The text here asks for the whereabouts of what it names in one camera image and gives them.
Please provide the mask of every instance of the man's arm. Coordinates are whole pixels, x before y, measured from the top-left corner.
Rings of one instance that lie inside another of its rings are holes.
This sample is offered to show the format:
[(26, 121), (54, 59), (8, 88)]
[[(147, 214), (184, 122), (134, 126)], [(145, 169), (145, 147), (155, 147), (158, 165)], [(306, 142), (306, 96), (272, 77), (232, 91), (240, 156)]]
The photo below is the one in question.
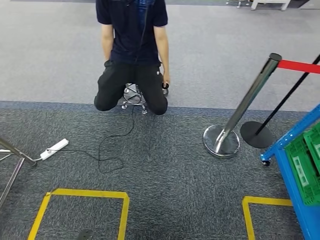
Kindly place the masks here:
[(169, 75), (169, 43), (167, 36), (166, 28), (163, 27), (153, 27), (154, 36), (155, 38), (156, 46), (161, 61), (163, 64), (163, 75)]
[(113, 45), (113, 27), (111, 24), (102, 25), (102, 48), (103, 49), (106, 61), (110, 59), (111, 50)]

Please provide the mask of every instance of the man's hand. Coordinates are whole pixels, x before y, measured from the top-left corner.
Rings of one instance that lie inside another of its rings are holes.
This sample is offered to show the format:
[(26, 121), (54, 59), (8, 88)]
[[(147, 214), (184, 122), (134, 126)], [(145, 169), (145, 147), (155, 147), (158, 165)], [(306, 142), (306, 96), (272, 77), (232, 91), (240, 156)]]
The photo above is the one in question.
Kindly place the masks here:
[(167, 86), (167, 84), (170, 85), (171, 80), (170, 80), (170, 75), (168, 72), (167, 71), (164, 71), (163, 72), (163, 86), (165, 88)]

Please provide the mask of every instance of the black pants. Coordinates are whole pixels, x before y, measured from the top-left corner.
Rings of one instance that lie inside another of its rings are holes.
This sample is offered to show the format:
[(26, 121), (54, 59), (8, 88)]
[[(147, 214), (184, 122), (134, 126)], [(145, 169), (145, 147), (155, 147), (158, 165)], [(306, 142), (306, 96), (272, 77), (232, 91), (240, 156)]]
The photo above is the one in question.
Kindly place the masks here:
[(106, 69), (97, 81), (94, 105), (100, 111), (115, 107), (128, 83), (137, 84), (148, 108), (154, 114), (167, 111), (168, 101), (162, 92), (162, 75), (158, 65), (134, 65), (106, 61)]

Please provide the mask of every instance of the white furniture leg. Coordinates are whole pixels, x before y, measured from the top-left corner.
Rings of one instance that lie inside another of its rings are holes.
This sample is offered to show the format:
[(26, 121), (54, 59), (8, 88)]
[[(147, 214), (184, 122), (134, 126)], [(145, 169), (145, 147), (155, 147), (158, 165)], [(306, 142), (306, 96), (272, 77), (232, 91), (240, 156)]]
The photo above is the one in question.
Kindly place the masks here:
[(251, 10), (256, 10), (258, 3), (259, 3), (259, 0), (254, 0), (253, 3), (251, 6), (251, 9)]
[(281, 7), (281, 10), (282, 11), (285, 11), (288, 7), (289, 3), (290, 3), (290, 0), (288, 0), (286, 3), (282, 4), (282, 6)]

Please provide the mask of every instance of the man's knee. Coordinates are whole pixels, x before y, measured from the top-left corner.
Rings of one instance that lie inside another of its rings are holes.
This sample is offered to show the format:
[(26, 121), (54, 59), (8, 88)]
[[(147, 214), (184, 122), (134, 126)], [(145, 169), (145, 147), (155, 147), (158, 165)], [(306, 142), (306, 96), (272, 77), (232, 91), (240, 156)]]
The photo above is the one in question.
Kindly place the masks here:
[(111, 110), (111, 109), (115, 107), (115, 106), (113, 106), (113, 105), (111, 105), (111, 104), (99, 102), (99, 101), (97, 101), (97, 96), (94, 98), (94, 106), (97, 110), (102, 111), (102, 112), (109, 111), (109, 110)]
[(155, 114), (155, 115), (164, 115), (165, 112), (167, 112), (168, 104), (165, 105), (158, 105), (158, 106), (152, 106), (150, 108), (150, 110)]

